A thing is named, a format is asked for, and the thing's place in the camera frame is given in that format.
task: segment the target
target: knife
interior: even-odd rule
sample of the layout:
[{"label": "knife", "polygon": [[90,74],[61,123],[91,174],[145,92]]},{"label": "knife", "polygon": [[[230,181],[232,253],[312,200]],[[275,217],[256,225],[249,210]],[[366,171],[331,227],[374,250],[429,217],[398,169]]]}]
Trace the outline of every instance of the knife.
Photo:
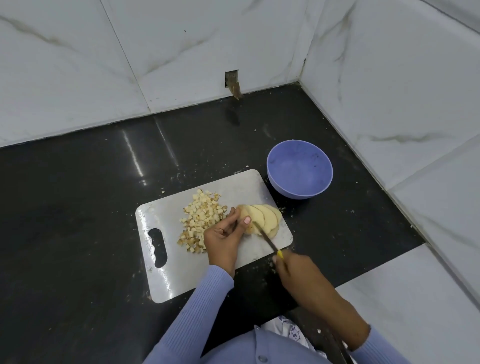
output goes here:
[{"label": "knife", "polygon": [[254,221],[253,224],[254,224],[255,227],[258,229],[258,231],[262,234],[262,236],[264,237],[265,241],[268,243],[268,245],[270,245],[270,247],[273,249],[273,251],[274,251],[280,258],[283,259],[282,251],[281,251],[281,250],[278,250],[277,247],[275,246],[275,244],[272,243],[272,241],[270,240],[270,238],[268,237],[268,235],[265,233],[265,231],[260,227],[260,225],[258,225],[258,222]]}]

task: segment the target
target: person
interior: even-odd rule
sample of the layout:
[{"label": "person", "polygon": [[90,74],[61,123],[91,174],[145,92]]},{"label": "person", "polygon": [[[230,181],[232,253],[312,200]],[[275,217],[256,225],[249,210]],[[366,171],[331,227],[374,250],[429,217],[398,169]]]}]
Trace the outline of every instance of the person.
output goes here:
[{"label": "person", "polygon": [[[205,231],[210,262],[207,274],[145,364],[329,363],[319,353],[258,327],[201,357],[218,310],[234,285],[238,247],[251,222],[248,216],[237,222],[239,218],[240,211],[232,208],[224,220]],[[309,257],[288,250],[282,253],[284,259],[274,256],[274,261],[283,286],[300,306],[339,334],[358,364],[408,363],[337,293]]]}]

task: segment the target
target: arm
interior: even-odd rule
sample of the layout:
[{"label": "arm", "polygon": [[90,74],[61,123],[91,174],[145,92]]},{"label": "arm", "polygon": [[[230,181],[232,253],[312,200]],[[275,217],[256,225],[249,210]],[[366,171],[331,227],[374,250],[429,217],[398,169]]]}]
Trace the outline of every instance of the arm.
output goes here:
[{"label": "arm", "polygon": [[210,267],[160,342],[144,364],[197,363],[200,361],[218,310],[233,288],[235,263],[250,217],[237,222],[240,210],[232,208],[226,219],[204,233]]},{"label": "arm", "polygon": [[199,361],[218,310],[232,288],[232,277],[222,268],[210,266],[205,278],[144,363]]},{"label": "arm", "polygon": [[340,296],[310,258],[289,251],[274,257],[283,286],[300,306],[323,319],[359,364],[406,364],[406,360]]}]

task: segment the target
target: metal cutting board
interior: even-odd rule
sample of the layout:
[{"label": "metal cutting board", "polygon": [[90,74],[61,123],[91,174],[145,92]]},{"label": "metal cutting board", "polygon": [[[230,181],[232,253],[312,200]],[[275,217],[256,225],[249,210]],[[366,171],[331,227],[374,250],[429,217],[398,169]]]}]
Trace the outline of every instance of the metal cutting board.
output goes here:
[{"label": "metal cutting board", "polygon": [[[192,254],[177,244],[183,231],[180,219],[186,217],[183,208],[193,201],[192,195],[199,188],[221,194],[219,203],[222,206],[227,205],[228,210],[241,204],[269,204],[276,207],[257,170],[247,170],[139,206],[135,215],[150,295],[155,303],[168,301],[194,289],[208,269],[207,254]],[[292,244],[293,236],[284,219],[279,225],[280,229],[273,243],[278,249],[283,249]],[[165,242],[167,263],[161,268],[155,267],[155,247],[148,235],[151,229],[159,229]],[[272,254],[272,248],[261,236],[244,235],[242,239],[236,268]]]}]

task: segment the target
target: bowl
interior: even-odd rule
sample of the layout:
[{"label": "bowl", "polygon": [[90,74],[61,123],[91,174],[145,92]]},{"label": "bowl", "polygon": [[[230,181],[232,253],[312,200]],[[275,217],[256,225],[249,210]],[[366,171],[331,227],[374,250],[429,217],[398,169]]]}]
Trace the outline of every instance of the bowl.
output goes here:
[{"label": "bowl", "polygon": [[268,154],[268,179],[280,194],[305,200],[325,191],[333,179],[332,162],[319,147],[286,140]]}]

